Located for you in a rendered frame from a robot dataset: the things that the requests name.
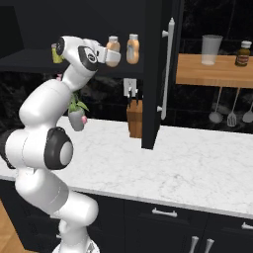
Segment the black wall cabinet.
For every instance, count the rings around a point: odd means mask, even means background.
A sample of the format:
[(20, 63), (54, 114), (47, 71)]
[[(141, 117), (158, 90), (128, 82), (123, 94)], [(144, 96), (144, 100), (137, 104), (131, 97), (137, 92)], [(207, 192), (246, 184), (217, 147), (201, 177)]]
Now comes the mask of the black wall cabinet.
[(144, 44), (145, 0), (0, 0), (0, 71), (62, 73), (66, 61), (52, 61), (51, 46), (62, 36), (75, 36), (106, 44), (119, 38), (122, 59), (111, 68), (99, 66), (98, 74), (141, 79), (144, 57), (127, 63), (127, 40), (137, 34)]

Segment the orange condiment bottle white label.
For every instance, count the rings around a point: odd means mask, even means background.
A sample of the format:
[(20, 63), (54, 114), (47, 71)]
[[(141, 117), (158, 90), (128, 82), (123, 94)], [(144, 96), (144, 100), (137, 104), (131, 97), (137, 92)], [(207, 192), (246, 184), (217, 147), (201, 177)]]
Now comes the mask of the orange condiment bottle white label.
[(139, 41), (137, 34), (130, 34), (126, 45), (126, 61), (137, 64), (139, 60)]
[[(109, 36), (109, 41), (106, 45), (106, 48), (110, 49), (112, 51), (119, 52), (121, 49), (121, 45), (118, 41), (118, 38), (116, 36)], [(107, 62), (107, 65), (110, 67), (116, 67), (118, 65), (118, 63), (115, 62), (114, 60), (110, 60)]]

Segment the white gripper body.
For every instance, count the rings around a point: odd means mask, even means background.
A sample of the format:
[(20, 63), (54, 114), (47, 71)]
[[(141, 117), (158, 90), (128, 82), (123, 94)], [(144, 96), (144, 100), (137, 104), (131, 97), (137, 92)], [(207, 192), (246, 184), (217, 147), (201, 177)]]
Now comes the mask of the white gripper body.
[(108, 50), (105, 47), (103, 47), (101, 45), (98, 45), (97, 49), (96, 49), (96, 52), (97, 52), (98, 62), (99, 63), (105, 63), (106, 58), (107, 58)]

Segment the black cabinet door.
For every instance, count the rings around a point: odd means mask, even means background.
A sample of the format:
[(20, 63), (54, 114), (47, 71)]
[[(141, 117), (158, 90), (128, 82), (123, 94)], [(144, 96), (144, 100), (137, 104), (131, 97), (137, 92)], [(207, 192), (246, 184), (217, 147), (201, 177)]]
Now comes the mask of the black cabinet door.
[(162, 106), (167, 58), (167, 38), (162, 32), (168, 30), (170, 19), (175, 21), (170, 61), (168, 93), (175, 85), (178, 54), (183, 22), (185, 0), (147, 0), (144, 37), (144, 68), (142, 97), (141, 147), (152, 149), (161, 125)]

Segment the wooden knife block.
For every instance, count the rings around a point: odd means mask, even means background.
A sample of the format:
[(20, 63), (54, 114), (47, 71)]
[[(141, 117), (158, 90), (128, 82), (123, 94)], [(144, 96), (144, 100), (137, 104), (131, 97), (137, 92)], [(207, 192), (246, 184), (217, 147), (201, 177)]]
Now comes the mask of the wooden knife block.
[(142, 101), (132, 100), (126, 108), (129, 136), (142, 138)]

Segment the white wall outlet plate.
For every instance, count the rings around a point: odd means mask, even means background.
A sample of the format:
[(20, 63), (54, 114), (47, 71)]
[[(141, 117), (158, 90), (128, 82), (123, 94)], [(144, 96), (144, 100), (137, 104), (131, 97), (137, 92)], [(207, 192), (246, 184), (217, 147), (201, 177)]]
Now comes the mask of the white wall outlet plate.
[(128, 91), (131, 91), (131, 95), (134, 97), (136, 94), (136, 79), (125, 78), (124, 79), (124, 95), (127, 96)]

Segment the black base cabinet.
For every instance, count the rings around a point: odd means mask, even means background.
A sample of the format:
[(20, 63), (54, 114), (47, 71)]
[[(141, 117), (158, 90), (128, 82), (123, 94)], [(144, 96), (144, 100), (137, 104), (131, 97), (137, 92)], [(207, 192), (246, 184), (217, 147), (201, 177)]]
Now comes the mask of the black base cabinet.
[[(87, 194), (99, 205), (97, 219), (87, 228), (101, 253), (125, 253), (124, 201)], [(0, 200), (23, 246), (51, 253), (59, 244), (59, 219), (28, 204), (15, 190), (14, 182), (0, 179)]]

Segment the clear glass cup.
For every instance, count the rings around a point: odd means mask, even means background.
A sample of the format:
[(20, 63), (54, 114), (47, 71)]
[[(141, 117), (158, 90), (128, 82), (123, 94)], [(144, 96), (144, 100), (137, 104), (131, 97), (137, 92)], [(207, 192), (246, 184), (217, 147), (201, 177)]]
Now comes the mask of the clear glass cup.
[(222, 36), (218, 35), (204, 35), (202, 43), (202, 64), (214, 65), (216, 56), (218, 54)]

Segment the grey hanging spoon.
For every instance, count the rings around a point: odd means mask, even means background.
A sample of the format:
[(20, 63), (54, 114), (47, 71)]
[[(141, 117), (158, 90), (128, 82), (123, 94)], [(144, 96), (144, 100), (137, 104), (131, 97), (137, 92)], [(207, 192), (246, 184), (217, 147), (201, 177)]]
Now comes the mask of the grey hanging spoon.
[(244, 115), (243, 115), (243, 118), (242, 120), (245, 122), (245, 123), (252, 123), (253, 122), (253, 102), (251, 104), (251, 107), (249, 109), (248, 112), (246, 112)]

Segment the wooden wall shelf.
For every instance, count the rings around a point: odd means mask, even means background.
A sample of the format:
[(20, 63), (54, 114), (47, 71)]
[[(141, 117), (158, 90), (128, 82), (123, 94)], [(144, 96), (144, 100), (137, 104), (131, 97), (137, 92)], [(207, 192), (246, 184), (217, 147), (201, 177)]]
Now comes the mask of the wooden wall shelf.
[(176, 83), (253, 89), (253, 56), (246, 67), (234, 62), (234, 55), (218, 55), (214, 65), (203, 65), (200, 54), (180, 53)]

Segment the brown bottle white cap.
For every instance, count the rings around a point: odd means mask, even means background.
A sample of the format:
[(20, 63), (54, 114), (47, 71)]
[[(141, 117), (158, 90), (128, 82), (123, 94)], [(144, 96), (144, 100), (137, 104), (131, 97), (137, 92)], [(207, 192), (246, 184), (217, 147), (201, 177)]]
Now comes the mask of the brown bottle white cap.
[(235, 58), (235, 64), (237, 66), (244, 67), (247, 65), (249, 61), (249, 55), (250, 55), (250, 47), (252, 42), (250, 41), (242, 41), (241, 42), (241, 48), (236, 54)]

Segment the black cupboard door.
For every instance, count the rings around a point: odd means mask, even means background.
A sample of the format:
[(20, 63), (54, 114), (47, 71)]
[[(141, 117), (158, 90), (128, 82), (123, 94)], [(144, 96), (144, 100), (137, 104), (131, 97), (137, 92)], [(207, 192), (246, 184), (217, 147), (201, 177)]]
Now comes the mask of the black cupboard door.
[(206, 231), (200, 244), (199, 253), (205, 253), (207, 240), (213, 244), (209, 253), (253, 253), (253, 237), (238, 234)]
[(126, 218), (126, 253), (189, 253), (202, 232), (179, 224)]

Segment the green plant in grey pot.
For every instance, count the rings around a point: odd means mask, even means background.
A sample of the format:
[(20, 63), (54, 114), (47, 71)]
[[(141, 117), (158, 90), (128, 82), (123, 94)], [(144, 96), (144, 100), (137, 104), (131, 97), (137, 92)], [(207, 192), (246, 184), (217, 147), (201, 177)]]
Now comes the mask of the green plant in grey pot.
[(67, 112), (72, 128), (75, 131), (81, 131), (87, 123), (85, 111), (88, 111), (88, 108), (78, 99), (77, 91), (87, 84), (87, 79), (79, 74), (70, 76), (62, 74), (60, 81), (61, 86), (53, 99), (57, 116), (60, 117), (64, 112)]

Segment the grey hanging slotted spatula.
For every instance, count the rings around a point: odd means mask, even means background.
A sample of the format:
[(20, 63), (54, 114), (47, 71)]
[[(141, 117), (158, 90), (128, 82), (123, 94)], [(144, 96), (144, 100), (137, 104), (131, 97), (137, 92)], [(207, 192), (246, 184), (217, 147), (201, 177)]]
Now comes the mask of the grey hanging slotted spatula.
[(237, 102), (237, 99), (238, 99), (238, 96), (239, 96), (239, 92), (240, 92), (240, 89), (237, 89), (232, 110), (229, 113), (229, 115), (227, 116), (227, 125), (229, 127), (235, 127), (236, 126), (236, 115), (234, 114), (234, 109), (235, 109), (236, 102)]

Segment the grey hanging ladle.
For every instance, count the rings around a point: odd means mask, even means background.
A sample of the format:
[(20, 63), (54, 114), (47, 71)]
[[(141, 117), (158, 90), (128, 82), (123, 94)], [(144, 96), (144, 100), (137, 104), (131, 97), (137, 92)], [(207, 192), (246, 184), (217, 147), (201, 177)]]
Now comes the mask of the grey hanging ladle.
[(219, 88), (218, 96), (217, 96), (218, 100), (216, 101), (217, 105), (215, 106), (215, 110), (211, 112), (209, 115), (210, 121), (215, 124), (219, 124), (223, 119), (222, 114), (217, 111), (221, 92), (222, 92), (222, 88)]

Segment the black drawer front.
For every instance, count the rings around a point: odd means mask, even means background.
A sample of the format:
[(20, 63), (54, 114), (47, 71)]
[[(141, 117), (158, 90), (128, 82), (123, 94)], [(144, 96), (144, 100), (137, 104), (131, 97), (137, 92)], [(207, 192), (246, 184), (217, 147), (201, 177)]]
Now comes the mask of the black drawer front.
[(243, 222), (253, 226), (253, 219), (211, 213), (206, 230), (253, 238), (253, 230), (241, 228)]
[[(175, 211), (178, 216), (153, 214), (152, 210), (157, 208), (160, 211)], [(125, 215), (134, 218), (144, 218), (148, 221), (161, 221), (166, 224), (173, 223), (190, 228), (204, 229), (209, 215), (203, 211), (192, 211), (187, 209), (161, 206), (137, 201), (125, 201)]]

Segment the yellow-green shaker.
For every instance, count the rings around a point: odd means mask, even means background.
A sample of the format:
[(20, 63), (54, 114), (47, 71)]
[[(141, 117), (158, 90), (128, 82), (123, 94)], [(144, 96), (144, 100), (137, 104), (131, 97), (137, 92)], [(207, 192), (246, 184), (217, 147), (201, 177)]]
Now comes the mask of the yellow-green shaker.
[(63, 58), (56, 53), (56, 44), (53, 43), (51, 45), (51, 54), (52, 54), (52, 61), (54, 63), (61, 63), (63, 61)]

